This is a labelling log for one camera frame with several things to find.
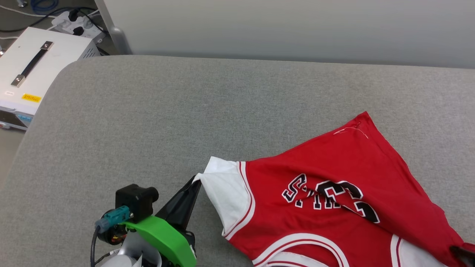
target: blue cable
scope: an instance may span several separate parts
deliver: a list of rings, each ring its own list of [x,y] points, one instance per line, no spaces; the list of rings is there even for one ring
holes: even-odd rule
[[[31,0],[31,9],[35,14],[46,15],[58,6],[59,0]]]

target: gray wall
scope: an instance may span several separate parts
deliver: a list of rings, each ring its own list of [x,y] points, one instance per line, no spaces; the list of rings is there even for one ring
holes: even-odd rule
[[[96,1],[123,53],[475,68],[474,0]]]

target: green plastic part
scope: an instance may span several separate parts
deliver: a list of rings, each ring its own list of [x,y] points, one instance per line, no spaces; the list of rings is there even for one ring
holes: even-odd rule
[[[129,229],[135,229],[140,236],[155,247],[173,264],[180,267],[194,267],[196,258],[185,237],[168,222],[156,216],[149,216],[139,223],[124,222]]]

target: robotic arm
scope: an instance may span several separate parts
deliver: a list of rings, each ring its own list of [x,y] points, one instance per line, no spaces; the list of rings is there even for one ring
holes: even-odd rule
[[[91,244],[91,267],[114,254],[103,267],[194,267],[195,237],[187,231],[201,182],[192,177],[154,216],[152,203],[158,197],[153,188],[131,184],[115,193],[116,209],[96,222]],[[95,261],[96,239],[116,249]]]

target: yellow label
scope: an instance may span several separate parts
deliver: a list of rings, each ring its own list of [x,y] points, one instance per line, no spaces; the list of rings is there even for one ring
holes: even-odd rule
[[[24,94],[24,95],[21,97],[21,99],[25,99],[25,100],[29,100],[29,101],[33,101],[33,102],[39,103],[39,101],[41,100],[41,97],[36,96],[36,95]]]

